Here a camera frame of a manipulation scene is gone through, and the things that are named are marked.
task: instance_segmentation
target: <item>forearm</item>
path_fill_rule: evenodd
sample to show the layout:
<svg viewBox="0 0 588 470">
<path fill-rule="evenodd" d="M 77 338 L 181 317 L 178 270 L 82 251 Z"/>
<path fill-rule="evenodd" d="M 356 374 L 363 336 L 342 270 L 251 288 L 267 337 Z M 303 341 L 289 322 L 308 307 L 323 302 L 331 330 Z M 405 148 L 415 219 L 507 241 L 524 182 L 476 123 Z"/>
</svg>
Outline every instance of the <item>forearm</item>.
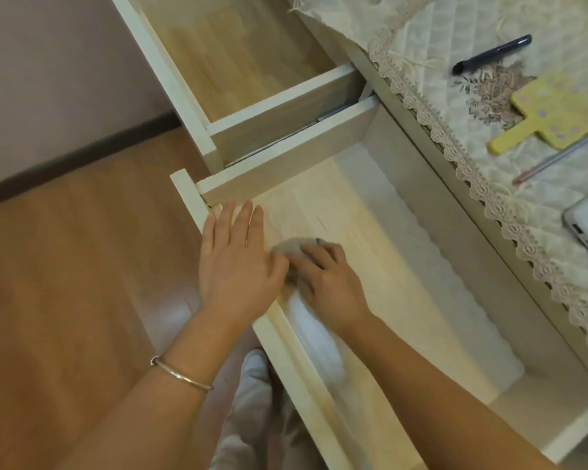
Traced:
<svg viewBox="0 0 588 470">
<path fill-rule="evenodd" d="M 344 341 L 382 388 L 431 470 L 553 470 L 487 406 L 370 316 Z"/>
<path fill-rule="evenodd" d="M 181 331 L 163 361 L 211 384 L 237 339 L 219 313 L 201 311 Z M 176 468 L 187 447 L 205 391 L 151 368 L 60 469 Z"/>
</svg>

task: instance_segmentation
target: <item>bangle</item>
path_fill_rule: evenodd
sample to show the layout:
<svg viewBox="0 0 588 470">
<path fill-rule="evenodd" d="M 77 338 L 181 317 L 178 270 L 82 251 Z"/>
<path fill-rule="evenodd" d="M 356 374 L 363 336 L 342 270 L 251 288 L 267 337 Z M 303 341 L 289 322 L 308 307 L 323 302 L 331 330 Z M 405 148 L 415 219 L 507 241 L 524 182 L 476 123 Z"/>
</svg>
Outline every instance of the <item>bangle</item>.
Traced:
<svg viewBox="0 0 588 470">
<path fill-rule="evenodd" d="M 179 373 L 175 369 L 170 368 L 170 366 L 163 363 L 163 361 L 161 361 L 159 359 L 159 356 L 152 357 L 152 359 L 150 360 L 150 366 L 159 366 L 162 370 L 170 373 L 176 379 L 183 381 L 183 382 L 186 382 L 187 384 L 190 384 L 192 386 L 195 386 L 198 389 L 202 389 L 204 391 L 211 391 L 214 388 L 213 386 L 207 386 L 206 384 L 201 384 L 199 382 L 194 381 L 193 379 L 189 379 L 187 376 L 183 376 L 181 373 Z"/>
</svg>

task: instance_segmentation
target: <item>open drawer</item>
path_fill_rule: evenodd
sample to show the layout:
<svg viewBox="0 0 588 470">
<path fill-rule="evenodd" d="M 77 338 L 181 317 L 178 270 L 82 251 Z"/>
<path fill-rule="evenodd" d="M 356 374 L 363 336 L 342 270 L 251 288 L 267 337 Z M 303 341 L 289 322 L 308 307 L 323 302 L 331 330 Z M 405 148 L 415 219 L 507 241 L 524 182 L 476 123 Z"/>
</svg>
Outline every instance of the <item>open drawer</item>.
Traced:
<svg viewBox="0 0 588 470">
<path fill-rule="evenodd" d="M 552 460 L 588 434 L 588 372 L 375 97 L 197 185 L 172 179 L 200 228 L 209 207 L 252 198 L 267 247 L 341 243 L 373 312 Z M 424 468 L 298 292 L 254 329 L 330 469 Z"/>
<path fill-rule="evenodd" d="M 212 173 L 364 86 L 286 0 L 113 1 Z"/>
</svg>

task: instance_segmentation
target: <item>finger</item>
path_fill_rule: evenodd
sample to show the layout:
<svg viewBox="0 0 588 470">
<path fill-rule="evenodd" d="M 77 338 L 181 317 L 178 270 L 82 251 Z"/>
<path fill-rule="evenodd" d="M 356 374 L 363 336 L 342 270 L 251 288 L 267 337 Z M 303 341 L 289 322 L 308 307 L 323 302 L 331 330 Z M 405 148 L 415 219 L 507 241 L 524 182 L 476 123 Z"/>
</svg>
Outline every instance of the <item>finger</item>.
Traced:
<svg viewBox="0 0 588 470">
<path fill-rule="evenodd" d="M 322 273 L 322 269 L 303 254 L 286 254 L 286 257 L 290 261 L 290 264 L 303 274 L 306 274 L 312 281 Z"/>
<path fill-rule="evenodd" d="M 327 243 L 323 244 L 322 247 L 329 251 L 333 259 L 338 264 L 346 263 L 346 252 L 344 252 L 344 248 L 341 245 L 336 243 Z"/>
<path fill-rule="evenodd" d="M 251 217 L 251 224 L 248 225 L 248 235 L 246 236 L 247 247 L 255 247 L 263 250 L 263 208 L 257 205 Z"/>
<path fill-rule="evenodd" d="M 312 291 L 312 286 L 307 283 L 306 280 L 298 279 L 296 282 L 296 286 L 300 290 L 300 294 L 303 296 L 305 301 L 312 305 L 314 304 L 314 292 Z"/>
<path fill-rule="evenodd" d="M 301 247 L 303 251 L 312 256 L 320 267 L 327 270 L 335 266 L 335 260 L 331 257 L 331 254 L 321 245 L 303 245 Z"/>
<path fill-rule="evenodd" d="M 206 256 L 214 248 L 214 229 L 216 228 L 216 215 L 209 211 L 205 225 L 203 226 L 203 243 L 201 244 L 201 256 Z"/>
<path fill-rule="evenodd" d="M 283 287 L 285 277 L 290 269 L 290 261 L 281 254 L 274 253 L 272 256 L 272 272 L 270 273 L 270 281 L 277 287 Z"/>
<path fill-rule="evenodd" d="M 250 221 L 252 213 L 253 202 L 246 201 L 235 219 L 235 224 L 233 224 L 231 227 L 231 244 L 238 245 L 240 247 L 244 247 L 246 245 L 248 221 Z"/>
<path fill-rule="evenodd" d="M 216 231 L 214 233 L 214 249 L 222 249 L 229 245 L 231 238 L 231 218 L 235 209 L 235 201 L 228 200 L 216 221 Z"/>
</svg>

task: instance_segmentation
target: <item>quilted tablecloth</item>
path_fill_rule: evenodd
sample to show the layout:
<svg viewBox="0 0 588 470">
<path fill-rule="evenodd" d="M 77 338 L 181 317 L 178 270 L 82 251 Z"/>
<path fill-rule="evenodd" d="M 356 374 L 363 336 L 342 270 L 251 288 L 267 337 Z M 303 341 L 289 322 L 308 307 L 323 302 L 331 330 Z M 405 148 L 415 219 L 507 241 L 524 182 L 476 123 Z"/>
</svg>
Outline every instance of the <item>quilted tablecloth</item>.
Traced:
<svg viewBox="0 0 588 470">
<path fill-rule="evenodd" d="M 588 252 L 562 212 L 588 195 L 588 146 L 519 187 L 512 179 L 554 150 L 533 136 L 494 157 L 486 143 L 522 117 L 510 95 L 537 76 L 564 72 L 588 92 L 588 0 L 297 0 L 295 7 L 367 51 L 471 197 L 517 243 L 537 280 L 588 333 Z M 533 44 L 464 76 L 451 67 L 503 42 Z"/>
</svg>

